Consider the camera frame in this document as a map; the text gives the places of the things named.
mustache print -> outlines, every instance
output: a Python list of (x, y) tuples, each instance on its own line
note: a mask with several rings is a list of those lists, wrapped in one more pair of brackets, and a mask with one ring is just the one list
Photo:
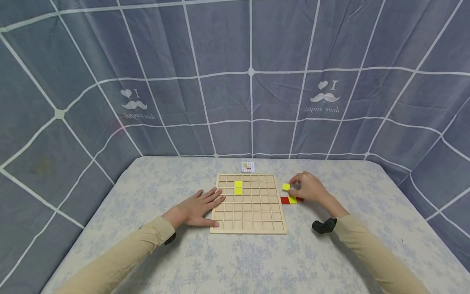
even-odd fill
[(333, 94), (331, 93), (326, 93), (326, 94), (323, 94), (323, 93), (320, 93), (318, 94), (317, 96), (313, 97), (313, 98), (310, 98), (310, 101), (312, 102), (319, 102), (321, 101), (322, 99), (325, 99), (326, 101), (328, 102), (336, 102), (338, 101), (338, 99), (341, 98), (341, 97), (338, 97), (336, 98)]
[(129, 101), (126, 105), (122, 105), (122, 107), (127, 109), (136, 109), (137, 107), (147, 109), (147, 105), (142, 103), (142, 101)]

red tile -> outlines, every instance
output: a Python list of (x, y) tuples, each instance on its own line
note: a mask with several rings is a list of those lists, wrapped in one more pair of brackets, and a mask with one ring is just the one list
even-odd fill
[(290, 204), (289, 203), (289, 197), (281, 197), (281, 203), (282, 204)]

black watch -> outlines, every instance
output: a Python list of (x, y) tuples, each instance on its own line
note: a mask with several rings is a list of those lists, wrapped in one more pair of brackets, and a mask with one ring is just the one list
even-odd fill
[(173, 242), (173, 240), (176, 239), (176, 233), (174, 233), (168, 240), (165, 241), (165, 245), (168, 245), (170, 244), (171, 242)]
[(324, 233), (331, 233), (336, 226), (336, 218), (330, 217), (325, 223), (314, 221), (312, 223), (312, 229), (320, 235)]

gray curtain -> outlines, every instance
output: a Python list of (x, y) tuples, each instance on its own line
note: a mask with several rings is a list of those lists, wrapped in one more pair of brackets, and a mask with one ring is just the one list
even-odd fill
[(0, 292), (140, 156), (380, 164), (470, 269), (470, 1), (0, 0)]

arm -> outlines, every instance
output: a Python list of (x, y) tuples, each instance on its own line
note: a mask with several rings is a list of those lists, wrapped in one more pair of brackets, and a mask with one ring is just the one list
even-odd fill
[(203, 215), (225, 199), (225, 196), (217, 198), (220, 194), (221, 190), (216, 191), (215, 188), (204, 195), (200, 190), (100, 255), (70, 278), (57, 293), (111, 293), (137, 264), (169, 239), (183, 223), (218, 227), (218, 222), (205, 219)]
[(429, 293), (412, 271), (394, 256), (358, 217), (349, 215), (317, 177), (303, 172), (293, 177), (289, 183), (297, 182), (301, 184), (300, 190), (289, 190), (289, 194), (317, 202), (337, 219), (334, 231), (339, 239), (366, 265), (384, 293)]

